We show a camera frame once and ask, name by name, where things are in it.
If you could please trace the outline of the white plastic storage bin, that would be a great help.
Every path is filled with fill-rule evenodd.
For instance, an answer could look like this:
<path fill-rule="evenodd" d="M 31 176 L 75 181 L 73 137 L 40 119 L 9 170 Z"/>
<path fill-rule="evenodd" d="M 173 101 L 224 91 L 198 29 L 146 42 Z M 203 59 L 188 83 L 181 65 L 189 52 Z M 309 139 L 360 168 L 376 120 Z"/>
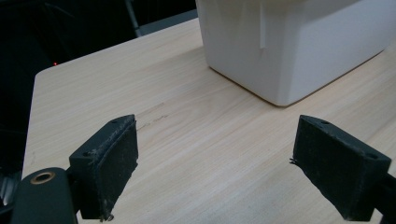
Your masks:
<path fill-rule="evenodd" d="M 396 40 L 396 0 L 195 0 L 208 65 L 291 105 Z"/>

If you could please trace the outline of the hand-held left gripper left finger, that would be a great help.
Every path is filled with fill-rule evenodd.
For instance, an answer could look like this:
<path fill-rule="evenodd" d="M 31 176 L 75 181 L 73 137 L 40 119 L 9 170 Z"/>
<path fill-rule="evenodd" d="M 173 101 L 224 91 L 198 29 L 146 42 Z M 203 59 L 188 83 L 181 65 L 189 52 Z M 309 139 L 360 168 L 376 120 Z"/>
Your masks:
<path fill-rule="evenodd" d="M 133 115 L 113 119 L 69 157 L 69 174 L 78 183 L 78 206 L 84 219 L 109 220 L 137 167 Z"/>

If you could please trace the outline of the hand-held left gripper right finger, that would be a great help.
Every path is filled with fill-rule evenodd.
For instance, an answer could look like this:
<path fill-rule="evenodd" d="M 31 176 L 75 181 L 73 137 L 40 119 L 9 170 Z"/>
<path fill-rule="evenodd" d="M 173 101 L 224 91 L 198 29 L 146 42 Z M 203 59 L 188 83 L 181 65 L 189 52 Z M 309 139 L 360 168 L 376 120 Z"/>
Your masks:
<path fill-rule="evenodd" d="M 291 162 L 300 167 L 343 219 L 392 220 L 391 158 L 330 122 L 299 117 Z"/>

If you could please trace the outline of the grey metal stand pole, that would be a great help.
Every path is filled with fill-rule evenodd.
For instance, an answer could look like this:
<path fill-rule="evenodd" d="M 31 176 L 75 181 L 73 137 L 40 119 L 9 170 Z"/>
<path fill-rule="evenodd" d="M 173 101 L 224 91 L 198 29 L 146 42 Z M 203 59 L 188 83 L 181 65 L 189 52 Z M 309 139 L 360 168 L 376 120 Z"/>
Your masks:
<path fill-rule="evenodd" d="M 141 37 L 142 33 L 140 30 L 140 26 L 138 24 L 138 21 L 136 19 L 135 13 L 134 13 L 134 8 L 133 8 L 133 1 L 134 0 L 124 0 L 125 6 L 127 8 L 133 29 L 134 29 L 134 34 L 136 37 Z"/>

